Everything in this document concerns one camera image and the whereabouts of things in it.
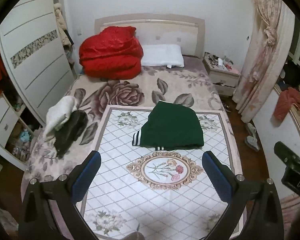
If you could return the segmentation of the green white varsity jacket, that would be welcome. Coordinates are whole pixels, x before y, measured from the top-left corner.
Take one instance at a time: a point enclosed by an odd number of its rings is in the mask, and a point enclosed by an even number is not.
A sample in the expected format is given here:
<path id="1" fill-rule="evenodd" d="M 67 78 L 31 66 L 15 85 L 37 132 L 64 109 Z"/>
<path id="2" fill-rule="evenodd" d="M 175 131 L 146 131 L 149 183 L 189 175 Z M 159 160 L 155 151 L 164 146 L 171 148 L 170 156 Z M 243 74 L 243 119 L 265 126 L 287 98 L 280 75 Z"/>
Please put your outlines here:
<path id="1" fill-rule="evenodd" d="M 133 134 L 132 145 L 157 151 L 191 150 L 204 146 L 204 133 L 195 111 L 159 101 Z"/>

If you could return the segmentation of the grey slippers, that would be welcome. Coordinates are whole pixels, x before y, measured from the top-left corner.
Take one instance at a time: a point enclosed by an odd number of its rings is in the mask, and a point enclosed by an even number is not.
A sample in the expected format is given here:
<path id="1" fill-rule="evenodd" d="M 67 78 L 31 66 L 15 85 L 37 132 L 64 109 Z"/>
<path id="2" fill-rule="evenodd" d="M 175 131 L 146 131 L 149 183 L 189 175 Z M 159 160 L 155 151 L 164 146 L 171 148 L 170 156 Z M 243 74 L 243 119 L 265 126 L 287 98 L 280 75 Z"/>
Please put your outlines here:
<path id="1" fill-rule="evenodd" d="M 247 132 L 249 135 L 245 138 L 245 144 L 252 148 L 254 151 L 258 152 L 260 150 L 258 146 L 258 139 L 257 139 L 257 131 L 253 124 L 247 123 L 245 125 Z"/>

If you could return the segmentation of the orange cloth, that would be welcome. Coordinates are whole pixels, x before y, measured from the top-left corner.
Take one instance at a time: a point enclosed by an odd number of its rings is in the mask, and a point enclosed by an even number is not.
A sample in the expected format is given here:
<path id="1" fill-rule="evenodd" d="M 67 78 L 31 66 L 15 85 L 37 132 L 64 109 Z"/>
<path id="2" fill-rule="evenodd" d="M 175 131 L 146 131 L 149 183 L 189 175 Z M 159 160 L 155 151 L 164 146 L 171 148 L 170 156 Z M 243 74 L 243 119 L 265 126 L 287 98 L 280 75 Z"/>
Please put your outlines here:
<path id="1" fill-rule="evenodd" d="M 281 92 L 273 116 L 282 122 L 292 106 L 300 111 L 300 92 L 295 88 L 289 87 Z"/>

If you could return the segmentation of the black garment on bed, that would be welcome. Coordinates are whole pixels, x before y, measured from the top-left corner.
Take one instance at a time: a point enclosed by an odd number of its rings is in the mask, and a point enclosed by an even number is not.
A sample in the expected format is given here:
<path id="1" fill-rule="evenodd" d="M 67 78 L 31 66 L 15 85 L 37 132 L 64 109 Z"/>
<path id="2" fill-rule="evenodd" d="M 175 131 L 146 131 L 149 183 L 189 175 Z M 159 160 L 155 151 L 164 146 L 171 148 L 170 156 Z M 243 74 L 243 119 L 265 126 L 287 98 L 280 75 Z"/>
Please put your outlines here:
<path id="1" fill-rule="evenodd" d="M 55 133 L 54 147 L 58 159 L 62 159 L 72 143 L 81 136 L 87 123 L 88 117 L 84 111 L 76 110 L 71 113 L 69 120 Z"/>

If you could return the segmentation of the white drawer cabinet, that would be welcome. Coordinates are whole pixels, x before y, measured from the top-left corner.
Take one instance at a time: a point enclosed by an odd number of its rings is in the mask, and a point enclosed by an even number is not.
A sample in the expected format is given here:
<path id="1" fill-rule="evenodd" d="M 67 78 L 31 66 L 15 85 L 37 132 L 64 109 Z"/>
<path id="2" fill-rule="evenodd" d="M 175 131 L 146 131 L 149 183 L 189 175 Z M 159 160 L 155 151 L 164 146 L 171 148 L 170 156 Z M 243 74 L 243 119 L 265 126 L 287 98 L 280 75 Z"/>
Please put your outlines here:
<path id="1" fill-rule="evenodd" d="M 5 146 L 17 122 L 21 123 L 23 128 L 27 129 L 30 135 L 34 135 L 34 132 L 21 118 L 21 114 L 25 108 L 26 105 L 23 103 L 20 111 L 16 112 L 4 93 L 0 94 L 0 156 L 22 171 L 27 169 L 25 162 L 8 152 Z"/>

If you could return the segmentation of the white checked floral mat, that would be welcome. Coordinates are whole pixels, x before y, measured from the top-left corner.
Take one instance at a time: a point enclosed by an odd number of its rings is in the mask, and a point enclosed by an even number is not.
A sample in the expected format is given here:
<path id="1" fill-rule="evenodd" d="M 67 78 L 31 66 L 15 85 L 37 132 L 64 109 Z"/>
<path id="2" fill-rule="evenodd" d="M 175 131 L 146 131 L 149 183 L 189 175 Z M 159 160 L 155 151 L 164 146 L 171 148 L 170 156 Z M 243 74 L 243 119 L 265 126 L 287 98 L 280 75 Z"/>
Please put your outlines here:
<path id="1" fill-rule="evenodd" d="M 203 239 L 227 206 L 202 168 L 203 153 L 211 151 L 232 172 L 242 172 L 225 115 L 197 111 L 202 148 L 157 151 L 132 145 L 150 112 L 107 106 L 93 141 L 101 167 L 77 207 L 99 239 L 122 239 L 134 231 L 146 239 Z"/>

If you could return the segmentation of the white garment on bed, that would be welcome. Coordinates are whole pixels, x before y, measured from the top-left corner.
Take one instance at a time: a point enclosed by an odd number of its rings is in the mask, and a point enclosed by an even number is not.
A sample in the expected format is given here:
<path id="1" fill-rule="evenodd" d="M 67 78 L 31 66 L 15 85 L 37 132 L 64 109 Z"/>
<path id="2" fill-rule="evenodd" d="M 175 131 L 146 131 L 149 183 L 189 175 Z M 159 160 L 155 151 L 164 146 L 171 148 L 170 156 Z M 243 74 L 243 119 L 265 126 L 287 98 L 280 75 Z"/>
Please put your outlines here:
<path id="1" fill-rule="evenodd" d="M 43 140 L 49 141 L 55 132 L 70 119 L 71 113 L 77 110 L 78 100 L 74 96 L 64 96 L 54 106 L 50 107 L 46 115 L 46 126 L 43 131 Z"/>

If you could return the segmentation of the white bedside table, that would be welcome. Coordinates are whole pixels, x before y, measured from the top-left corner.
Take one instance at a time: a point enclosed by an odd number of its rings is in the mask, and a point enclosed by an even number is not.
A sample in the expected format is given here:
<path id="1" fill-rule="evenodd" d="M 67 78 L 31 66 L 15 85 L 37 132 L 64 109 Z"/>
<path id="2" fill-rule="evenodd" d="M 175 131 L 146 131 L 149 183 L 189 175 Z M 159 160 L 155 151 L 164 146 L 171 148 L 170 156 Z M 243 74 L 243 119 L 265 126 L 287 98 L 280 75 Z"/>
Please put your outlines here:
<path id="1" fill-rule="evenodd" d="M 203 64 L 218 94 L 233 96 L 241 75 L 235 69 L 228 69 L 225 64 L 219 66 L 218 63 L 219 57 L 208 52 L 204 53 Z"/>

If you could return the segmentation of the pink floral curtain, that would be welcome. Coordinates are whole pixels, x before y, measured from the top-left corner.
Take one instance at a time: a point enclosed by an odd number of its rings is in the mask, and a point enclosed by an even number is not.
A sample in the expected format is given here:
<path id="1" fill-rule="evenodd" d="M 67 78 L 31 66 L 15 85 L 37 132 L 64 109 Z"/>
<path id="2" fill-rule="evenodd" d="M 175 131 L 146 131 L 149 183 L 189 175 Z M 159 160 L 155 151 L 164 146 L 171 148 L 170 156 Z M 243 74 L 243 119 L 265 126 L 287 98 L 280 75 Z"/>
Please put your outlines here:
<path id="1" fill-rule="evenodd" d="M 254 0 L 255 20 L 242 76 L 232 97 L 244 123 L 261 109 L 292 43 L 295 15 L 283 0 Z"/>

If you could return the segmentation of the floral rose bed blanket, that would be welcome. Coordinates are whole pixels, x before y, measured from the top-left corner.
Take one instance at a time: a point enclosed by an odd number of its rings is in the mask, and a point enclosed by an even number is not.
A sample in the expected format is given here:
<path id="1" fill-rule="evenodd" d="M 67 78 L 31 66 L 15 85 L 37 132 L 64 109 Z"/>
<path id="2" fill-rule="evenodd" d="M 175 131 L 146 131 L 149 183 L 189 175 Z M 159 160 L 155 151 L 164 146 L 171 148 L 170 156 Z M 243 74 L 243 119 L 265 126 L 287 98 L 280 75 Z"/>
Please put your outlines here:
<path id="1" fill-rule="evenodd" d="M 26 191 L 32 178 L 52 181 L 62 174 L 69 174 L 94 150 L 93 141 L 107 106 L 152 109 L 159 101 L 166 101 L 190 107 L 196 112 L 221 111 L 234 137 L 221 99 L 203 63 L 195 57 L 186 57 L 184 68 L 143 67 L 141 73 L 131 80 L 103 81 L 83 75 L 70 87 L 68 94 L 78 100 L 78 109 L 87 114 L 87 127 L 62 159 L 56 156 L 53 140 L 44 141 L 39 137 L 21 182 L 22 192 Z"/>

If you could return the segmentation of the white pillow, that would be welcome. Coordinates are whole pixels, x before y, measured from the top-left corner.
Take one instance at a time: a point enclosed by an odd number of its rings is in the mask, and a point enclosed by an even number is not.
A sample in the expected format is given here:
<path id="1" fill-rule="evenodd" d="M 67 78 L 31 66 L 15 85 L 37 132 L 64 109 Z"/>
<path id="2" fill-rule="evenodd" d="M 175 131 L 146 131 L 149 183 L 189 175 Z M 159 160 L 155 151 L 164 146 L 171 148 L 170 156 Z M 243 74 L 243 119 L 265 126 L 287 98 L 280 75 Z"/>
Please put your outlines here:
<path id="1" fill-rule="evenodd" d="M 141 65 L 147 67 L 184 68 L 181 47 L 176 44 L 142 45 L 143 57 Z"/>

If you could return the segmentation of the beige headboard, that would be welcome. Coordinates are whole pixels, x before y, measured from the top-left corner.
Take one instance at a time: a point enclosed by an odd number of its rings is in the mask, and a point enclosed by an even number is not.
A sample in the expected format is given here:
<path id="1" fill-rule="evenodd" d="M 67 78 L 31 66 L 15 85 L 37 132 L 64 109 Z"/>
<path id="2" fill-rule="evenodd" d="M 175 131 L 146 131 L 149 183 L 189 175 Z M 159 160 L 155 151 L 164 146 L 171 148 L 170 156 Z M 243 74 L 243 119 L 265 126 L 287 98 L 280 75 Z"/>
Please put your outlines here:
<path id="1" fill-rule="evenodd" d="M 205 20 L 176 14 L 136 13 L 95 20 L 95 33 L 109 26 L 135 27 L 141 45 L 177 44 L 186 56 L 203 57 Z"/>

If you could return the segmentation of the white wardrobe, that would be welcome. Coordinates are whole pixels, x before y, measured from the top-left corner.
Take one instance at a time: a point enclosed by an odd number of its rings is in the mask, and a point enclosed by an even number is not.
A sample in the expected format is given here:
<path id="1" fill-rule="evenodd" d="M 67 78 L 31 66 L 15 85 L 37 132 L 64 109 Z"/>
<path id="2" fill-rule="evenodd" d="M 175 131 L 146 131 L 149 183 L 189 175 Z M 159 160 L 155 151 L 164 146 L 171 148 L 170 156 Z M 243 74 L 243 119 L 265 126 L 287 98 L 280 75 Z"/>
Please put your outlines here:
<path id="1" fill-rule="evenodd" d="M 0 25 L 0 54 L 26 107 L 41 125 L 74 75 L 61 42 L 53 0 L 20 0 Z"/>

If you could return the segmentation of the red quilt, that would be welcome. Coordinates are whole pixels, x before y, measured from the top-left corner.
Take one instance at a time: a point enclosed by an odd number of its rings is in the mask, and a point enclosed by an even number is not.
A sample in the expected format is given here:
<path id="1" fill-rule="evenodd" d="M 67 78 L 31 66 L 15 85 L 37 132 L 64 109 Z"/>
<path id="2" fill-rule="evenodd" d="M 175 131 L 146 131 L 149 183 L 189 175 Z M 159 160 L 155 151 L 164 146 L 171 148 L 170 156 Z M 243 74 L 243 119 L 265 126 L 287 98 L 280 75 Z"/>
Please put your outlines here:
<path id="1" fill-rule="evenodd" d="M 129 80 L 141 73 L 143 49 L 132 26 L 109 26 L 87 38 L 79 48 L 79 63 L 90 77 Z"/>

